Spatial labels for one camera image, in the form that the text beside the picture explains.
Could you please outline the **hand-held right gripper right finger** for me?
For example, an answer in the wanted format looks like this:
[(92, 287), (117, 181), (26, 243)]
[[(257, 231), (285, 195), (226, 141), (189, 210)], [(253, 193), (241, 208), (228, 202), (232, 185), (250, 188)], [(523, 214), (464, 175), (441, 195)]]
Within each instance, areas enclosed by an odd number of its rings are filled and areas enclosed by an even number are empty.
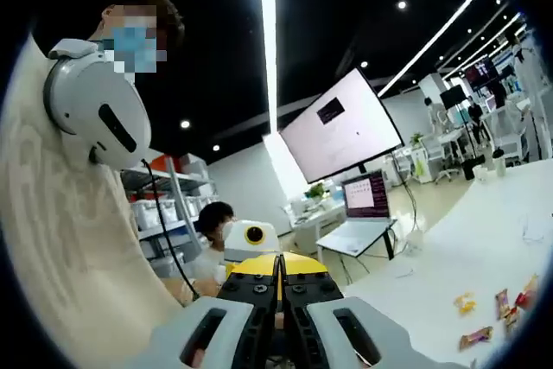
[(345, 297), (326, 268), (281, 255), (287, 354), (296, 368), (460, 368), (411, 345), (405, 328), (356, 296)]

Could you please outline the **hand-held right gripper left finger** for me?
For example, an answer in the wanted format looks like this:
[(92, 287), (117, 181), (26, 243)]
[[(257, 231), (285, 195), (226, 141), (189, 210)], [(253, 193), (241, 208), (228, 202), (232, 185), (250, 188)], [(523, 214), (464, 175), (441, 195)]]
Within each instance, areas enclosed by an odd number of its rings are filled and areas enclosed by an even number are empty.
[(157, 328), (150, 368), (265, 368), (273, 353), (280, 254), (238, 264), (215, 297), (203, 296)]

